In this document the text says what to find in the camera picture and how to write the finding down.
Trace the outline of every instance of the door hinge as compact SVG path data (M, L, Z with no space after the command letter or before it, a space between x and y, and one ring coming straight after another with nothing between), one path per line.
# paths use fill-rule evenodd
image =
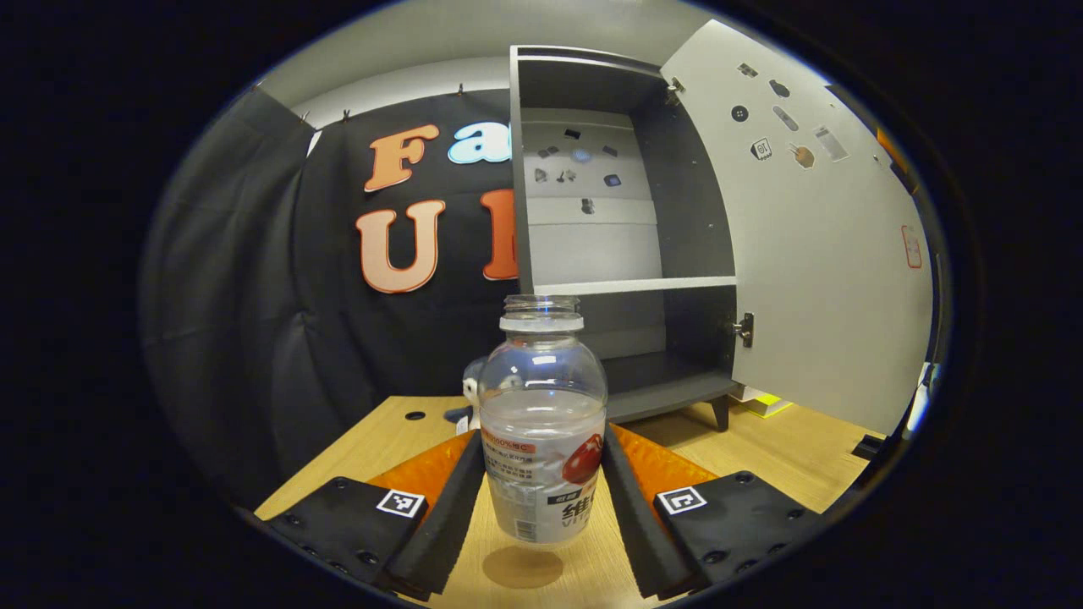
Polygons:
M745 347L752 347L754 320L755 315L752 313L745 313L745 319L741 320L741 323L733 324L733 336L741 337Z
M666 87L666 105L667 106L679 106L680 105L680 99L677 96L677 92L678 91L681 92L681 93L683 93L684 92L684 86L681 85L680 80L677 80L677 77L675 76L673 78L673 85Z

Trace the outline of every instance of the red fruit illustration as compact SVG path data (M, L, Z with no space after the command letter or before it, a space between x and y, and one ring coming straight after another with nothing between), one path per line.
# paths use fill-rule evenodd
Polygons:
M598 470L601 461L602 437L600 433L595 433L567 457L561 477L573 484L586 484Z

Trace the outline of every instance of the wooden table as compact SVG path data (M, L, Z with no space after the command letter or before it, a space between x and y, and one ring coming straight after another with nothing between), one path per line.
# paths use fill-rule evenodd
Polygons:
M466 404L461 397L389 398L290 478L256 515L271 519L336 476L367 480L451 438L455 426L443 414ZM407 419L412 412L426 416ZM834 503L867 464L850 451L865 433L882 437L798 404L767 419L731 406L725 432L715 429L707 403L624 427L719 476L748 469L818 513ZM447 587L421 605L603 609L663 604L639 596L603 476L590 523L572 545L552 554L520 549L500 531L483 480Z

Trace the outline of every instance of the cabinet door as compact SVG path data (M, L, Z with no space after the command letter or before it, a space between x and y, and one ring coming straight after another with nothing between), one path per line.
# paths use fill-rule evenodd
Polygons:
M683 86L718 178L738 319L755 315L733 379L890 433L922 370L932 284L887 153L822 76L718 22L662 74Z

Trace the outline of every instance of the clear plastic bottle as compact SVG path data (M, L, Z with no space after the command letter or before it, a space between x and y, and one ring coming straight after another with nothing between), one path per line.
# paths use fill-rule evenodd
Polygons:
M598 485L605 372L576 338L574 296L505 299L507 340L478 383L497 522L520 542L564 545L586 527Z

